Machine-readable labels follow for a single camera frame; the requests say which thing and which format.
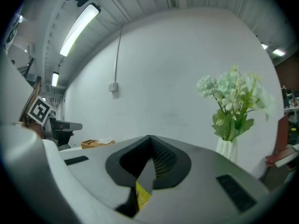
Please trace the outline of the grey shelf red-brown top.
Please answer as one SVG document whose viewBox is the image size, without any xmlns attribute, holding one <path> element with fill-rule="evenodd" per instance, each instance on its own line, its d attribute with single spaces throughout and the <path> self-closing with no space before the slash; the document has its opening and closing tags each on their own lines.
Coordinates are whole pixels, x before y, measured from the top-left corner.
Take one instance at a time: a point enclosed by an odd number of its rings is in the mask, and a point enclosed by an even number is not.
<svg viewBox="0 0 299 224">
<path fill-rule="evenodd" d="M 289 116 L 285 114 L 278 121 L 273 153 L 265 157 L 267 170 L 263 184 L 270 191 L 290 182 L 299 165 L 299 143 L 295 145 L 288 143 L 289 131 Z"/>
</svg>

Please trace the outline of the white curved table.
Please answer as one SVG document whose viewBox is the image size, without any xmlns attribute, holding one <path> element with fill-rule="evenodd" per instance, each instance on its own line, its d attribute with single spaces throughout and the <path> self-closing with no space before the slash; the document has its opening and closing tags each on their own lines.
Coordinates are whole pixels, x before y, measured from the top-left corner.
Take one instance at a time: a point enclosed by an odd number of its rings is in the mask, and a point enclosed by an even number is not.
<svg viewBox="0 0 299 224">
<path fill-rule="evenodd" d="M 80 147 L 69 148 L 60 151 L 63 159 L 69 159 L 77 156 L 87 156 L 88 154 L 94 154 L 95 148 L 82 149 Z M 89 158 L 87 161 L 83 161 L 78 164 L 72 164 L 70 166 L 71 171 L 76 177 L 79 178 L 79 181 L 91 191 L 96 197 L 102 200 L 104 203 L 109 206 L 114 204 L 114 200 L 118 200 L 118 196 L 114 191 L 107 191 L 104 187 L 106 180 L 110 179 L 108 174 L 98 174 L 93 168 L 96 167 L 97 162 L 92 158 Z"/>
</svg>

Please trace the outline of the grey wall conduit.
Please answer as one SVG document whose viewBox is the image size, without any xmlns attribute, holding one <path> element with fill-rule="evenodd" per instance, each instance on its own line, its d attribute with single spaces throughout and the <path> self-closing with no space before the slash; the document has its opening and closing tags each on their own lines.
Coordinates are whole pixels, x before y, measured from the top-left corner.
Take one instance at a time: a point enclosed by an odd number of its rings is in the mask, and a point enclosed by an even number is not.
<svg viewBox="0 0 299 224">
<path fill-rule="evenodd" d="M 115 62 L 114 62 L 114 82 L 116 82 L 116 79 L 117 79 L 117 64 L 118 64 L 119 48 L 120 48 L 120 43 L 121 43 L 122 31 L 123 31 L 123 27 L 121 27 L 121 29 L 120 29 L 118 43 L 117 43 L 117 51 L 116 51 L 116 57 L 115 57 Z"/>
</svg>

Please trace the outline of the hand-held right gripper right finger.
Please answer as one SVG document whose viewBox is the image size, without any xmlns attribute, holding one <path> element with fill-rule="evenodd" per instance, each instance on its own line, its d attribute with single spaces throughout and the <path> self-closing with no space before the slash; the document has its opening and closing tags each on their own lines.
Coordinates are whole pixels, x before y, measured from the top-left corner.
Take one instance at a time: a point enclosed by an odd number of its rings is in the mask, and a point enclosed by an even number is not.
<svg viewBox="0 0 299 224">
<path fill-rule="evenodd" d="M 188 176 L 176 187 L 154 190 L 134 217 L 143 224 L 220 224 L 241 214 L 217 180 L 232 177 L 257 203 L 268 189 L 254 176 L 217 152 L 178 140 L 161 140 L 183 150 L 191 159 Z"/>
</svg>

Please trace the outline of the white ribbed vase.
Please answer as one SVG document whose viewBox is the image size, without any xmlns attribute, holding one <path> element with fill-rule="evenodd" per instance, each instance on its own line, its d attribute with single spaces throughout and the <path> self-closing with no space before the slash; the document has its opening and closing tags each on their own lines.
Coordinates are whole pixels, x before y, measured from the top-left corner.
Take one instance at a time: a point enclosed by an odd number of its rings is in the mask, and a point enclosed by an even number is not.
<svg viewBox="0 0 299 224">
<path fill-rule="evenodd" d="M 233 139 L 232 141 L 226 141 L 222 138 L 219 138 L 216 152 L 236 164 L 238 152 L 237 138 Z"/>
</svg>

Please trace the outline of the white green flower bouquet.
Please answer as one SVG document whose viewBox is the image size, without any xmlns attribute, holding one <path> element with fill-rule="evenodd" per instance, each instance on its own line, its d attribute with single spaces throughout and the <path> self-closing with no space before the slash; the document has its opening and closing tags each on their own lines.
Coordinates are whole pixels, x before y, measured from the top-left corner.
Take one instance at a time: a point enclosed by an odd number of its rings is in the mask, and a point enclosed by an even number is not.
<svg viewBox="0 0 299 224">
<path fill-rule="evenodd" d="M 275 110 L 275 99 L 262 86 L 261 77 L 241 73 L 236 65 L 218 78 L 202 77 L 196 88 L 199 95 L 217 102 L 219 109 L 212 116 L 212 128 L 224 141 L 234 141 L 254 125 L 248 113 L 263 111 L 268 120 Z"/>
</svg>

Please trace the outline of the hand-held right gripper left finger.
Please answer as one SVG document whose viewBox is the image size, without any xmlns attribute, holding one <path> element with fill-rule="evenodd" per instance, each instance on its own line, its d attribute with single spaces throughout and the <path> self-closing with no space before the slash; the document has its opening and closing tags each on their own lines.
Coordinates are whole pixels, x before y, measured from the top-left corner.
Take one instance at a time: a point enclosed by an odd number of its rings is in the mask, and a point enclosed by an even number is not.
<svg viewBox="0 0 299 224">
<path fill-rule="evenodd" d="M 50 224 L 150 224 L 117 210 L 128 203 L 131 189 L 115 184 L 105 167 L 112 153 L 140 139 L 62 152 L 54 142 L 43 140 L 48 178 L 43 218 Z"/>
</svg>

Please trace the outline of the wicker basket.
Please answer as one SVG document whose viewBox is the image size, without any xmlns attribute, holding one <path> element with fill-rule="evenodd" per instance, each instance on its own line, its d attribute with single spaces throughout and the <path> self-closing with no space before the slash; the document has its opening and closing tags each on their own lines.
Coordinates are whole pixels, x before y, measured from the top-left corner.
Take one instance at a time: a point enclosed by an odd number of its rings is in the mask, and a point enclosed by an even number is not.
<svg viewBox="0 0 299 224">
<path fill-rule="evenodd" d="M 115 143 L 114 140 L 110 141 L 107 144 L 100 143 L 98 140 L 85 140 L 81 142 L 81 148 L 88 149 L 88 148 L 104 147 L 104 146 L 110 146 L 114 143 Z"/>
</svg>

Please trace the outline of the black box with yellow lining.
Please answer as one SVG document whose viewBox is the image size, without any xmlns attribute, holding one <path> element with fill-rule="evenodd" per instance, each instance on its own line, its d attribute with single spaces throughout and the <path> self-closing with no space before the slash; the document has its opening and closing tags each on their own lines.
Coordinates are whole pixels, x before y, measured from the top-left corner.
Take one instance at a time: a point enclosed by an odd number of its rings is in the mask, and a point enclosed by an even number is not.
<svg viewBox="0 0 299 224">
<path fill-rule="evenodd" d="M 144 208 L 151 198 L 153 191 L 153 181 L 155 179 L 155 166 L 153 159 L 150 158 L 136 180 L 136 195 L 139 210 Z"/>
</svg>

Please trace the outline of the person's left forearm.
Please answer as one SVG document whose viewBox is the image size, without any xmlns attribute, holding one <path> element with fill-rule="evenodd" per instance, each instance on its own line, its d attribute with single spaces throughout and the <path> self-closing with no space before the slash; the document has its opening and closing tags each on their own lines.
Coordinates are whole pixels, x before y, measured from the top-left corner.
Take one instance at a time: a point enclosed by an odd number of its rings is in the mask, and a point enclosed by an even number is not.
<svg viewBox="0 0 299 224">
<path fill-rule="evenodd" d="M 44 139 L 45 136 L 44 136 L 43 129 L 35 121 L 33 123 L 18 122 L 18 124 L 24 128 L 34 131 L 41 139 Z"/>
</svg>

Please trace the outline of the long ceiling light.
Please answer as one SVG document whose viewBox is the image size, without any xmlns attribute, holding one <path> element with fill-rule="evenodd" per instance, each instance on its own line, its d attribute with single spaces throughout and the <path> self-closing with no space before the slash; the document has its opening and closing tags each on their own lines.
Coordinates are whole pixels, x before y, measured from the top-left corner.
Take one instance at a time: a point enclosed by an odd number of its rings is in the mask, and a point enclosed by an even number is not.
<svg viewBox="0 0 299 224">
<path fill-rule="evenodd" d="M 62 47 L 60 49 L 60 55 L 67 57 L 73 44 L 85 29 L 85 27 L 101 12 L 99 6 L 95 3 L 90 3 L 75 20 L 71 29 L 69 30 Z"/>
</svg>

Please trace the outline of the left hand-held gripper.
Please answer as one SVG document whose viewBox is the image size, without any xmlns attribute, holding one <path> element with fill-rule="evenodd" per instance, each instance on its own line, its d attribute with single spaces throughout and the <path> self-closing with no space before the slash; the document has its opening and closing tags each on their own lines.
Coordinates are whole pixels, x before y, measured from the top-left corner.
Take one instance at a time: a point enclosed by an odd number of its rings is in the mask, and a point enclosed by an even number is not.
<svg viewBox="0 0 299 224">
<path fill-rule="evenodd" d="M 57 147 L 69 147 L 71 131 L 81 130 L 81 123 L 66 122 L 56 119 L 52 107 L 41 97 L 37 97 L 27 113 L 27 123 L 38 123 L 44 132 L 44 140 L 53 141 Z"/>
</svg>

